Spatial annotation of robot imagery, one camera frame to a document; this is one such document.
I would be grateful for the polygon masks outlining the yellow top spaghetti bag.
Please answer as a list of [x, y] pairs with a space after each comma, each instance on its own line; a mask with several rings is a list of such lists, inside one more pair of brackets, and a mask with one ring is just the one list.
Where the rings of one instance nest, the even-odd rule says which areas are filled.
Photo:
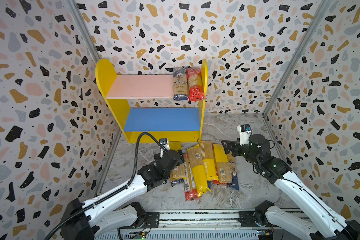
[[175, 150], [180, 154], [181, 160], [180, 163], [172, 170], [171, 172], [171, 181], [175, 180], [185, 180], [187, 178], [184, 164], [184, 156], [180, 142], [169, 142], [170, 149]]

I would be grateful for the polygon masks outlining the dark blue spaghetti bag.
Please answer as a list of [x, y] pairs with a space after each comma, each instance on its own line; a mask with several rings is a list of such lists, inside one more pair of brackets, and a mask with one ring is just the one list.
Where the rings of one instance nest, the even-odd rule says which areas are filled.
[[174, 179], [170, 177], [171, 187], [174, 187], [176, 185], [184, 184], [184, 179]]

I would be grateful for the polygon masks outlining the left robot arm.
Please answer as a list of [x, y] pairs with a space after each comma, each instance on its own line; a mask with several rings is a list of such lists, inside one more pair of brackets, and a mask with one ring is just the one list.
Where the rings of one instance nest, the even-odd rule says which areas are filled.
[[68, 203], [58, 230], [65, 240], [93, 240], [114, 229], [140, 227], [146, 211], [134, 198], [166, 183], [173, 169], [184, 163], [181, 151], [165, 150], [158, 159], [143, 166], [125, 183], [89, 200]]

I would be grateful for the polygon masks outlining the blue white spaghetti bag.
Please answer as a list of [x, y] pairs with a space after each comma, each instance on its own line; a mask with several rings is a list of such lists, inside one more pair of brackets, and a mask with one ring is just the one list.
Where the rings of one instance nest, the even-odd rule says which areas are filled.
[[173, 69], [173, 100], [184, 101], [188, 100], [189, 89], [187, 79], [187, 68], [174, 68]]

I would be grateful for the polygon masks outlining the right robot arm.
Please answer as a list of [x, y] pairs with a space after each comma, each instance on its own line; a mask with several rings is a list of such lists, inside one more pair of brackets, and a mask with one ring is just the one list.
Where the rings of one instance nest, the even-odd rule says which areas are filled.
[[359, 240], [360, 224], [348, 221], [317, 197], [282, 159], [272, 156], [270, 141], [263, 135], [222, 141], [225, 153], [244, 157], [258, 174], [285, 193], [303, 211], [303, 220], [264, 201], [255, 208], [254, 219], [263, 227], [276, 225], [301, 240]]

